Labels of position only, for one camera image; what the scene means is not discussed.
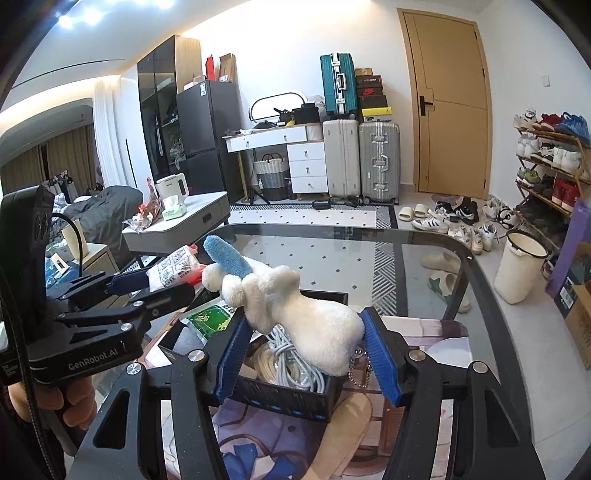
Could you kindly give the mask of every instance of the white cable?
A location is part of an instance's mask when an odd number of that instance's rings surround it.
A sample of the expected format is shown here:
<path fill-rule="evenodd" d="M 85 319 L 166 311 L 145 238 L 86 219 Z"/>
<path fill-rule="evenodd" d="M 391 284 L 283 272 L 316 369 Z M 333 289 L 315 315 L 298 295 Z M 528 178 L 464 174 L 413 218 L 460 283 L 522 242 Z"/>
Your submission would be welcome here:
<path fill-rule="evenodd" d="M 268 342 L 252 357 L 255 370 L 263 381 L 281 387 L 324 393 L 324 375 L 300 356 L 283 326 L 276 325 L 267 339 Z"/>

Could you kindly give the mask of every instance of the plush bunny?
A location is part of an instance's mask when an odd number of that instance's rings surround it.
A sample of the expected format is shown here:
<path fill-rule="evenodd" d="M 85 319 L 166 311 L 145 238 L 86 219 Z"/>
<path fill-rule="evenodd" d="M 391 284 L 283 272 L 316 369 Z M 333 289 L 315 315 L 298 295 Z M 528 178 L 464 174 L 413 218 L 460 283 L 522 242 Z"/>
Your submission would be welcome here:
<path fill-rule="evenodd" d="M 263 334 L 283 325 L 308 363 L 336 377 L 347 374 L 364 334 L 357 312 L 335 301 L 304 297 L 299 273 L 285 265 L 271 268 L 242 257 L 214 235 L 206 238 L 204 247 L 216 262 L 203 270 L 206 289 L 219 291 L 234 308 L 244 307 L 248 323 Z"/>

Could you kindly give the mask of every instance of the black refrigerator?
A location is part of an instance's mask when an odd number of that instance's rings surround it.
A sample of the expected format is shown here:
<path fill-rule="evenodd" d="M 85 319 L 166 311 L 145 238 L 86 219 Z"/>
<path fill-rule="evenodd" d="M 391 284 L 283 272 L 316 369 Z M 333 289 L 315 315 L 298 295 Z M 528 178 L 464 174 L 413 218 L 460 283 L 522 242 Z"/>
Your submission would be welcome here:
<path fill-rule="evenodd" d="M 206 80 L 179 93 L 177 107 L 193 194 L 226 191 L 228 201 L 241 199 L 238 155 L 222 139 L 241 128 L 236 85 Z"/>

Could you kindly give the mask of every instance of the beige curtain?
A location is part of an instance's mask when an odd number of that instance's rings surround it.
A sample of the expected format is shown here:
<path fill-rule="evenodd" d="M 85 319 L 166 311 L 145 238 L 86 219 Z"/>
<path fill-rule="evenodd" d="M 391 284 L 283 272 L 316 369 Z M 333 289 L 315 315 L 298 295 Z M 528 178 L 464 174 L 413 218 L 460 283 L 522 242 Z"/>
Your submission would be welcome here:
<path fill-rule="evenodd" d="M 67 170 L 81 195 L 86 189 L 93 190 L 96 182 L 92 129 L 93 125 L 85 125 L 47 141 L 50 178 Z"/>
<path fill-rule="evenodd" d="M 45 180 L 41 148 L 38 146 L 13 158 L 0 168 L 0 181 L 4 195 L 26 187 L 33 187 Z"/>

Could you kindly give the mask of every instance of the gray blanket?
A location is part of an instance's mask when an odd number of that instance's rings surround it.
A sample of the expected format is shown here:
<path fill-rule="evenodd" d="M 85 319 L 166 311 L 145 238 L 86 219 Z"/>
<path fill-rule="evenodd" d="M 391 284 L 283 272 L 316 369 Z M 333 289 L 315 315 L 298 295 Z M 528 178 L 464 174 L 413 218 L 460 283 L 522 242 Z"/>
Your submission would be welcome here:
<path fill-rule="evenodd" d="M 132 187 L 107 187 L 96 197 L 70 205 L 64 215 L 72 220 L 80 219 L 86 241 L 91 244 L 106 244 L 113 254 L 119 269 L 133 259 L 123 239 L 123 220 L 132 218 L 144 199 L 143 194 Z M 49 245 L 61 242 L 61 231 L 67 223 L 59 218 L 51 224 Z"/>

